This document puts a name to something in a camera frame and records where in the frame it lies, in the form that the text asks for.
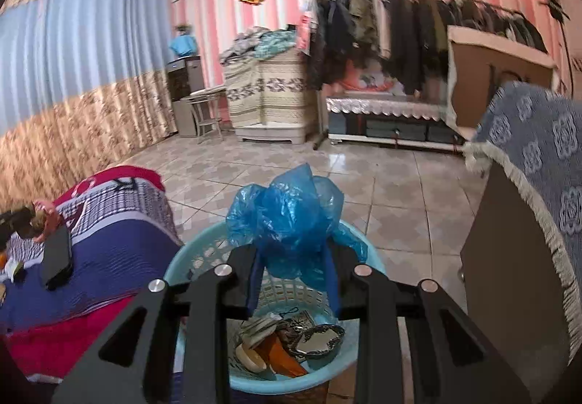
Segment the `person's left hand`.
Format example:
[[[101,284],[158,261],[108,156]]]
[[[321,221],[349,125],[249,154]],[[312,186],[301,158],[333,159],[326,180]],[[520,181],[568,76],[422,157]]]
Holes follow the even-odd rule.
[[[43,229],[39,235],[33,238],[33,241],[42,243],[59,228],[63,218],[50,200],[36,199],[33,201],[33,206],[43,220]]]

